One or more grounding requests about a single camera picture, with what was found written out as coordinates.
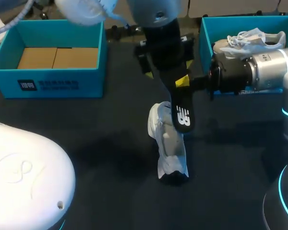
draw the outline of shoe insole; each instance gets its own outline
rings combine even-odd
[[[171,96],[173,125],[180,133],[189,133],[195,126],[192,91],[189,86],[176,86],[177,80],[187,74],[188,70],[184,65],[160,73],[160,78]]]
[[[276,45],[277,43],[275,43],[275,42],[265,42],[268,46],[274,46],[274,45]]]
[[[189,133],[195,126],[192,92],[189,87],[182,87],[170,92],[172,121],[180,133]]]

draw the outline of cardboard bottom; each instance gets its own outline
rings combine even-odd
[[[24,49],[18,69],[94,69],[98,48],[34,48]]]

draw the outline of silver cylindrical motor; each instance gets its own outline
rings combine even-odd
[[[288,72],[288,48],[253,55],[248,59],[255,91],[278,88]]]
[[[132,16],[140,27],[158,28],[176,19],[180,0],[127,0]]]

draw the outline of cyan led ring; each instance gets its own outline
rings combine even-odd
[[[283,173],[284,173],[284,170],[286,169],[286,167],[283,169],[282,173],[280,174],[279,176],[279,180],[278,180],[278,193],[279,193],[279,197],[280,197],[280,200],[282,202],[282,205],[285,209],[285,211],[287,212],[288,214],[288,208],[284,202],[284,199],[283,199],[283,195],[282,195],[282,191],[281,191],[281,180],[282,180],[282,176],[283,176]]]

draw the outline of white sneaker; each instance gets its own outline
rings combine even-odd
[[[170,102],[155,104],[151,108],[148,118],[148,134],[157,141],[159,146],[159,179],[175,171],[189,177],[183,134],[178,133],[173,126]]]
[[[224,53],[228,59],[247,58],[253,54],[285,48],[286,34],[265,34],[258,28],[240,32],[237,36],[217,41],[213,46],[215,54]]]

